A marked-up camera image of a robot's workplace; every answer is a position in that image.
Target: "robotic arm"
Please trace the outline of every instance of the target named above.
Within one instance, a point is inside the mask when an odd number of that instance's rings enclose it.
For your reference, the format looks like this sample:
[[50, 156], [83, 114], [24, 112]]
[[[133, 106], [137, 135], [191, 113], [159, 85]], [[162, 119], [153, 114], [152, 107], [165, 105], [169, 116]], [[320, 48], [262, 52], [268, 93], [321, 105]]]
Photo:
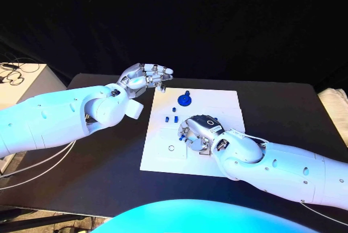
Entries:
[[[192, 132], [196, 139], [186, 138]], [[192, 116], [178, 136], [193, 151], [209, 151], [225, 177], [294, 202], [348, 210], [348, 164], [297, 147], [271, 143], [234, 129], [225, 131], [205, 115]], [[257, 144], [250, 138], [260, 139]]]
[[143, 106], [132, 98], [149, 87], [163, 92], [170, 74], [169, 68], [137, 63], [114, 84], [41, 94], [0, 110], [0, 158], [64, 145], [114, 126], [124, 115], [137, 119]]

